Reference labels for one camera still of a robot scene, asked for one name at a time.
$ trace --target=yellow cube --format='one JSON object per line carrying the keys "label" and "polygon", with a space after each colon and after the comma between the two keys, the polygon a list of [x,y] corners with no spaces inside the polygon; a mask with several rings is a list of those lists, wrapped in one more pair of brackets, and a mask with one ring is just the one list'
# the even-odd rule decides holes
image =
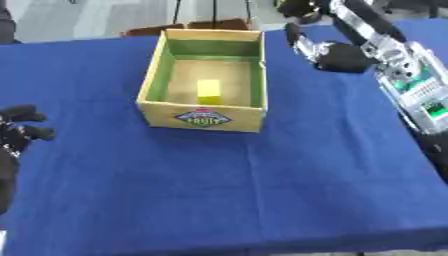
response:
{"label": "yellow cube", "polygon": [[201,105],[221,104],[221,87],[219,80],[198,81],[198,102]]}

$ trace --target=box floor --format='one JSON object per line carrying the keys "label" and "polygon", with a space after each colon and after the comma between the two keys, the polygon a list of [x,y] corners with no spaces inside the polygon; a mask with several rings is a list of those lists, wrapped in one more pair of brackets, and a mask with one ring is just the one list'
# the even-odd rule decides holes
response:
{"label": "box floor", "polygon": [[250,106],[251,62],[229,60],[176,60],[166,101],[197,104],[199,80],[218,80],[221,105]]}

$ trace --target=chair leg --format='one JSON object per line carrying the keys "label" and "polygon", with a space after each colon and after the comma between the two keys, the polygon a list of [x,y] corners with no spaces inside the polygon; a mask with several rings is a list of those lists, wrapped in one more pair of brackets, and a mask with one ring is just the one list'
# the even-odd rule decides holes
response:
{"label": "chair leg", "polygon": [[250,9],[250,0],[246,0],[247,24],[252,23],[252,11]]}
{"label": "chair leg", "polygon": [[180,4],[181,4],[182,0],[177,0],[176,3],[176,10],[174,10],[174,17],[173,17],[173,24],[177,23],[177,19],[179,17],[179,10],[180,10]]}
{"label": "chair leg", "polygon": [[429,0],[429,17],[430,18],[437,18],[439,17],[439,6],[437,5],[436,0]]}

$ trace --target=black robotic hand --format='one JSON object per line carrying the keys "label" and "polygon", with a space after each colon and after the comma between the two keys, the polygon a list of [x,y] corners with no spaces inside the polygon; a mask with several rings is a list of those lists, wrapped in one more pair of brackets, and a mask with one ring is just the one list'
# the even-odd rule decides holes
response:
{"label": "black robotic hand", "polygon": [[0,109],[0,214],[5,213],[14,197],[19,157],[34,140],[52,140],[51,128],[17,125],[16,122],[42,122],[46,116],[34,105]]}

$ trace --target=printed logo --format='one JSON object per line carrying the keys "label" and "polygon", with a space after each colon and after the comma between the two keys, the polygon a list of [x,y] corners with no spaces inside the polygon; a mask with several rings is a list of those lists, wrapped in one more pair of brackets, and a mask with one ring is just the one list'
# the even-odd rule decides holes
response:
{"label": "printed logo", "polygon": [[187,112],[176,116],[176,119],[202,128],[224,124],[232,119],[223,116],[209,108],[198,108],[195,111]]}

